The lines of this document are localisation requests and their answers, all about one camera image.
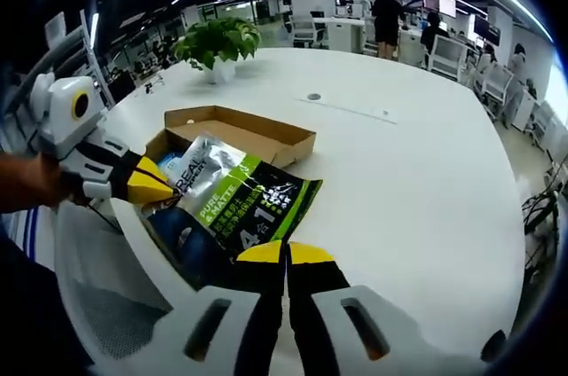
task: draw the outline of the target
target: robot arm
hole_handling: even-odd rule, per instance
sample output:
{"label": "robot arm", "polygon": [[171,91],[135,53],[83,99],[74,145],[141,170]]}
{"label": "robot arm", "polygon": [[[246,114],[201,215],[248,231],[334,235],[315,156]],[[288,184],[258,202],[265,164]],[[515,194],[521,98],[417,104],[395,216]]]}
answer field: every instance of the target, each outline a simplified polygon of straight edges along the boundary
{"label": "robot arm", "polygon": [[90,199],[149,203],[172,197],[158,167],[98,126],[105,108],[90,77],[40,74],[30,95],[39,149],[59,161],[62,182]]}

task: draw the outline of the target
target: round white table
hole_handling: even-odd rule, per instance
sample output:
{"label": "round white table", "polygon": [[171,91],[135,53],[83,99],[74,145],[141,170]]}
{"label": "round white table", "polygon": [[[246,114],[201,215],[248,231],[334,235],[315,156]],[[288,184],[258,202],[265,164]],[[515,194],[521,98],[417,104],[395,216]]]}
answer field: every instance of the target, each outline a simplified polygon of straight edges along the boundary
{"label": "round white table", "polygon": [[[523,220],[507,155],[472,91],[392,61],[298,49],[260,50],[227,85],[206,84],[186,63],[163,79],[119,103],[106,128],[143,152],[164,111],[220,105],[316,131],[314,154],[288,168],[324,180],[292,240],[324,247],[353,286],[403,309],[440,349],[479,356],[496,331],[509,334]],[[314,92],[320,101],[306,99]],[[128,217],[126,231],[139,229]],[[148,236],[125,234],[145,270],[160,261]],[[187,300],[160,265],[149,276],[162,294]]]}

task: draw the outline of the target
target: food package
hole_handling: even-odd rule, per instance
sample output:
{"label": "food package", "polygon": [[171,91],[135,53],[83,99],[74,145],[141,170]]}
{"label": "food package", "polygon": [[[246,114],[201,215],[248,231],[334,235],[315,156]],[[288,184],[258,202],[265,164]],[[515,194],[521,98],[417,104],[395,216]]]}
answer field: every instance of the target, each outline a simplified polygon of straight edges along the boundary
{"label": "food package", "polygon": [[227,263],[249,247],[289,239],[322,183],[208,135],[169,173],[176,198],[146,209],[148,221],[182,273],[202,286],[222,285]]}

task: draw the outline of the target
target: black shorts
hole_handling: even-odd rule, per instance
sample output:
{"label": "black shorts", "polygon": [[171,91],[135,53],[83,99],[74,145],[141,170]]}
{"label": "black shorts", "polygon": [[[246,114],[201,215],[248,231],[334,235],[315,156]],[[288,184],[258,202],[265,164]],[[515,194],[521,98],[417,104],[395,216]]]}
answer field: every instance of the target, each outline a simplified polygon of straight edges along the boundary
{"label": "black shorts", "polygon": [[377,43],[385,42],[390,46],[398,45],[398,26],[377,26],[375,24],[375,41]]}

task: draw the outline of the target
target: white chair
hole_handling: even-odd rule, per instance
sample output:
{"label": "white chair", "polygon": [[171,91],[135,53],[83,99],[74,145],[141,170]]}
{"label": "white chair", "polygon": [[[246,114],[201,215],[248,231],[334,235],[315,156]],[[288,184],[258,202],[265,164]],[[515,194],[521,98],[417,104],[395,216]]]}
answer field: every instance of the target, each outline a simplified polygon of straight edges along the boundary
{"label": "white chair", "polygon": [[483,73],[474,74],[473,90],[493,121],[502,115],[507,104],[507,89],[512,80],[513,74],[499,64],[492,64]]}
{"label": "white chair", "polygon": [[436,35],[432,53],[428,58],[428,71],[460,82],[465,49],[461,42]]}
{"label": "white chair", "polygon": [[311,48],[314,44],[323,40],[324,29],[317,29],[311,15],[290,16],[292,25],[292,39],[294,46],[303,48],[306,44]]}

